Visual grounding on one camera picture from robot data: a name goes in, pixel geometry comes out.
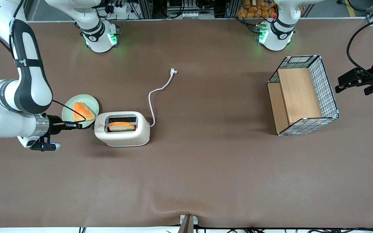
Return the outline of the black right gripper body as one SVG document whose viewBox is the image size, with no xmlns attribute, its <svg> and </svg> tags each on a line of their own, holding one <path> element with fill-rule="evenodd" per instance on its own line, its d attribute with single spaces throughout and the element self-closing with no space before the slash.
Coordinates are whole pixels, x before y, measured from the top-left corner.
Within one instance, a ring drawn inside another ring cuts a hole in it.
<svg viewBox="0 0 373 233">
<path fill-rule="evenodd" d="M 48 115 L 48 135 L 57 135 L 63 130 L 64 121 L 59 116 Z"/>
</svg>

